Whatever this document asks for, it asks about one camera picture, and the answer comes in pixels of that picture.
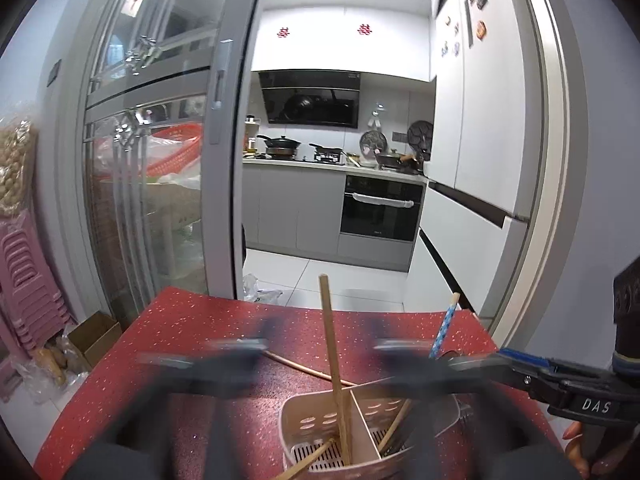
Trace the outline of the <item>right hand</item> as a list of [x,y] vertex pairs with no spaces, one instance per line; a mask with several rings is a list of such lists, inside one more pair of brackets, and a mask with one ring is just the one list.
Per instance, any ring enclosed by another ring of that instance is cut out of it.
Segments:
[[584,438],[582,437],[582,424],[580,422],[572,422],[567,427],[567,430],[564,431],[563,439],[568,440],[564,451],[565,456],[583,479],[589,479],[592,474],[597,476],[610,474],[623,460],[631,446],[630,442],[625,442],[590,465],[584,454],[582,454],[582,441]]

